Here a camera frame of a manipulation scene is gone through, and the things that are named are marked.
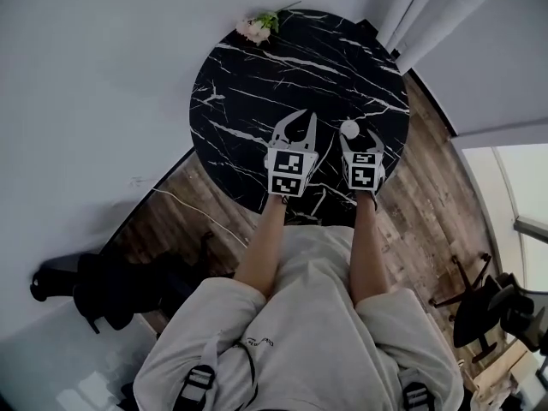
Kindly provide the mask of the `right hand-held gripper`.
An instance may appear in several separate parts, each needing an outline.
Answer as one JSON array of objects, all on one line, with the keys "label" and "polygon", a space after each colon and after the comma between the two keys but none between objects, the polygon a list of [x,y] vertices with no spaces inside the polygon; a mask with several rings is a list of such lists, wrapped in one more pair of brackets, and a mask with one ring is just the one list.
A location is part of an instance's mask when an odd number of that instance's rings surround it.
[{"label": "right hand-held gripper", "polygon": [[373,141],[373,146],[367,148],[365,152],[353,152],[344,132],[339,132],[344,178],[351,190],[377,192],[385,179],[384,142],[371,129],[367,132]]}]

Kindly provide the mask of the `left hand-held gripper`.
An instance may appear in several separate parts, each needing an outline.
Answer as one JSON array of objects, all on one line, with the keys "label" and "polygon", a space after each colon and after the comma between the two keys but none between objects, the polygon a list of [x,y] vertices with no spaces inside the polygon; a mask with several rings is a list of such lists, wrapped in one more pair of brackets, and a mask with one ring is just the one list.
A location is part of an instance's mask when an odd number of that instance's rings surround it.
[{"label": "left hand-held gripper", "polygon": [[319,158],[315,151],[317,115],[311,114],[304,140],[293,141],[285,134],[286,127],[305,112],[290,113],[274,127],[265,156],[270,194],[302,196],[312,178]]}]

